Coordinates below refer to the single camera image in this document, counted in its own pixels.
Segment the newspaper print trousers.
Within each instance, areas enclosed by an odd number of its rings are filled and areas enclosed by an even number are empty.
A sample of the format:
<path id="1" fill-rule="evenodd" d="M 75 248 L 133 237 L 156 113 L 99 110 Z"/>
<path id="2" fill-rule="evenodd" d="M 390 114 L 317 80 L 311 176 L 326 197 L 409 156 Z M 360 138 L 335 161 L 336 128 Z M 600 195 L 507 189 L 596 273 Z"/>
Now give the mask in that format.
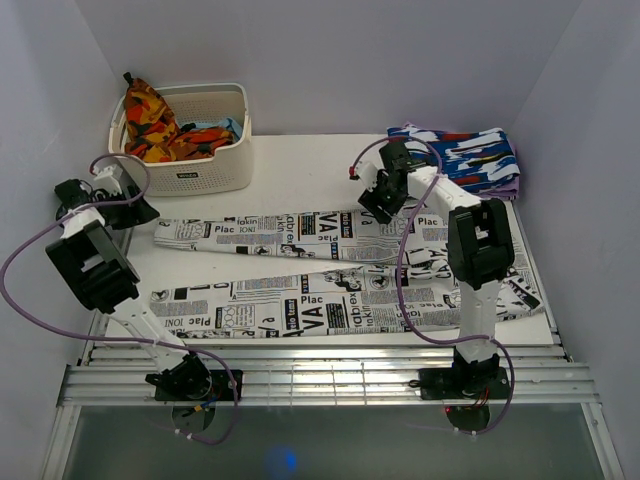
<path id="1" fill-rule="evenodd" d="M 334 263 L 322 272 L 154 291 L 151 310 L 182 339 L 401 333 L 460 323 L 447 226 L 427 209 L 404 208 L 389 224 L 363 209 L 162 219 L 154 240 L 178 250 Z"/>

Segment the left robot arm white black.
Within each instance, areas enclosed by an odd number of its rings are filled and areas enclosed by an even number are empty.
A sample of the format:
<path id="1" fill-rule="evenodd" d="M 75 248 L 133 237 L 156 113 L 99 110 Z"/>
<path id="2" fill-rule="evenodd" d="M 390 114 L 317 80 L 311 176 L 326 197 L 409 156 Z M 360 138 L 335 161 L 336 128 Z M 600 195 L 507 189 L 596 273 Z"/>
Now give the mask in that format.
<path id="1" fill-rule="evenodd" d="M 156 371 L 145 381 L 177 400 L 200 400 L 212 390 L 212 376 L 198 355 L 165 329 L 139 295 L 140 277 L 113 240 L 125 230 L 159 217 L 132 184 L 113 192 L 93 189 L 79 179 L 55 186 L 61 205 L 56 218 L 63 234 L 45 252 L 79 302 L 123 326 L 141 341 Z"/>

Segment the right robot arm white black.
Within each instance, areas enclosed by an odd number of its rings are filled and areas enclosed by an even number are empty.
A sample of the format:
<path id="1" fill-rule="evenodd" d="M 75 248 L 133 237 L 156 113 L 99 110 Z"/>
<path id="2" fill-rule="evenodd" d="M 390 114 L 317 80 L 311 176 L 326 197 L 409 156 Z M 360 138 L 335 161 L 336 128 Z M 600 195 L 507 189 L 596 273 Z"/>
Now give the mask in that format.
<path id="1" fill-rule="evenodd" d="M 408 198 L 434 211 L 447 224 L 447 261 L 460 289 L 460 332 L 449 343 L 451 366 L 421 369 L 411 386 L 424 400 L 474 398 L 483 403 L 511 398 L 514 368 L 500 365 L 508 353 L 495 338 L 498 293 L 515 259 L 504 203 L 466 192 L 440 165 L 413 164 L 400 137 L 376 144 L 381 168 L 356 159 L 349 169 L 350 178 L 365 187 L 360 204 L 382 224 L 390 222 Z"/>

